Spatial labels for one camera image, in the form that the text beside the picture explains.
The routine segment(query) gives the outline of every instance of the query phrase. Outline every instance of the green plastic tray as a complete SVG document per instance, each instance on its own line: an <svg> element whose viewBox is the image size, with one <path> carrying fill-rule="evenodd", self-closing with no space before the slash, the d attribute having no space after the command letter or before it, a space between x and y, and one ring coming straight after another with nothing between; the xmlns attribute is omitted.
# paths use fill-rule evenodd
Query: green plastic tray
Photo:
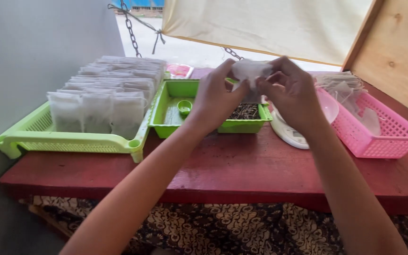
<svg viewBox="0 0 408 255"><path fill-rule="evenodd" d="M133 161L139 163L143 160L151 113L152 107L146 112L135 138L126 140L112 134L54 132L50 105L46 102L0 135L0 150L11 159L21 156L18 146L28 151L130 153Z"/></svg>
<svg viewBox="0 0 408 255"><path fill-rule="evenodd" d="M152 116L148 124L153 127L160 138L170 136L185 120L176 107L181 100L195 101L199 80L166 79L159 88L157 98L154 100ZM255 120L226 120L217 130L219 133L257 133L265 122L272 121L268 107L258 105L261 119Z"/></svg>

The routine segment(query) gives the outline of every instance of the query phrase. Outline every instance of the beige canvas awning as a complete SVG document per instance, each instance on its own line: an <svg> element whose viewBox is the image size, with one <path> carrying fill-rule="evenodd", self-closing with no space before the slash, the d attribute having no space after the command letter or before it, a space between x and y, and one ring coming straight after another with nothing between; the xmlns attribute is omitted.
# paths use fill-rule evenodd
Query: beige canvas awning
<svg viewBox="0 0 408 255"><path fill-rule="evenodd" d="M163 34L342 65L371 0L166 0Z"/></svg>

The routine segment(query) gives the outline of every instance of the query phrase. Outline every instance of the blue structure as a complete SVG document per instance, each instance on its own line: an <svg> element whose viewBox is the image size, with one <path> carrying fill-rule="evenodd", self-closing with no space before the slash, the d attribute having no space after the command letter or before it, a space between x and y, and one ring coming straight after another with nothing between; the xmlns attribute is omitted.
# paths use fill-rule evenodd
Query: blue structure
<svg viewBox="0 0 408 255"><path fill-rule="evenodd" d="M112 4L121 8L120 0L112 0ZM163 8L165 6L165 0L124 0L128 9L157 9L157 7Z"/></svg>

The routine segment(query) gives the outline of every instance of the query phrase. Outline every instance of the concrete ground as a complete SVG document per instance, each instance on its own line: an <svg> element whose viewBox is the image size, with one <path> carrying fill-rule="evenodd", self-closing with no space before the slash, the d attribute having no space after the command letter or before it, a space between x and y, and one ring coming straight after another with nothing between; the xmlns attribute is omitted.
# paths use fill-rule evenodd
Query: concrete ground
<svg viewBox="0 0 408 255"><path fill-rule="evenodd" d="M146 23L151 24L156 29L161 29L162 19L159 18L140 18ZM125 25L125 16L116 15L119 32L124 45L125 55L135 56L135 50L130 40L128 29ZM166 43L158 41L155 55L152 55L156 34L148 27L142 25L135 19L131 19L133 33L138 43L138 50L143 57L163 59L169 63L187 64L194 67L217 67L225 59L231 57L223 48L204 43L197 43L163 35ZM260 54L244 50L234 50L239 56L251 60L273 60L277 56ZM309 63L305 61L294 60L303 70L306 71L339 71L340 67L324 64Z"/></svg>

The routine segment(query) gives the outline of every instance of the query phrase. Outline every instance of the gray wall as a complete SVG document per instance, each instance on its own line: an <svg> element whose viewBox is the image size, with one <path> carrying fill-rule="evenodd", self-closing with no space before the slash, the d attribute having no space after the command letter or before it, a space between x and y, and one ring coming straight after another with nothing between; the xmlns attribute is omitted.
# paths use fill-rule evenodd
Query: gray wall
<svg viewBox="0 0 408 255"><path fill-rule="evenodd" d="M80 66L124 55L110 0L0 0L0 134ZM0 153L0 176L12 162ZM63 241L0 190L0 254L56 254Z"/></svg>

